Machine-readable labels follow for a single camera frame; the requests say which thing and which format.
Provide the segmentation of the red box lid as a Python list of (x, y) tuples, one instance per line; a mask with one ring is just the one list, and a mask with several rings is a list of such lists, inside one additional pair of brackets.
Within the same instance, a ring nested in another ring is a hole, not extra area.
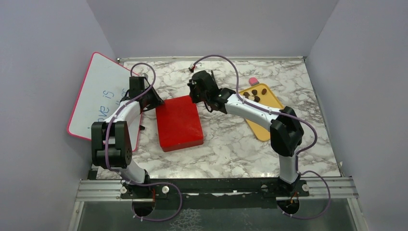
[(164, 100), (155, 109), (160, 147), (164, 152), (199, 146), (204, 134), (197, 106), (185, 95)]

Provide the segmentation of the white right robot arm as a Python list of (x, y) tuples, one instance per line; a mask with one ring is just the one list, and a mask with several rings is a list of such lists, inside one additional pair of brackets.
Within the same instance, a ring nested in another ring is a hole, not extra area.
[(285, 196), (296, 191), (299, 173), (295, 152), (302, 143), (304, 130), (292, 108), (267, 107), (242, 97), (232, 89), (219, 88), (214, 74), (206, 71), (193, 74), (187, 85), (192, 102), (204, 102), (209, 112), (239, 116), (266, 129), (270, 134), (271, 147), (279, 156), (278, 191)]

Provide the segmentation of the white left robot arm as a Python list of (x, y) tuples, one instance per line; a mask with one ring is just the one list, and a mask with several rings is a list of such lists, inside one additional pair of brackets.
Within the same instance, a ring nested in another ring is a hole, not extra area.
[(147, 77), (132, 76), (115, 112), (104, 121), (91, 125), (92, 163), (119, 174), (133, 184), (133, 192), (141, 198), (151, 193), (150, 177), (147, 170), (132, 160), (129, 127), (143, 112), (163, 104)]

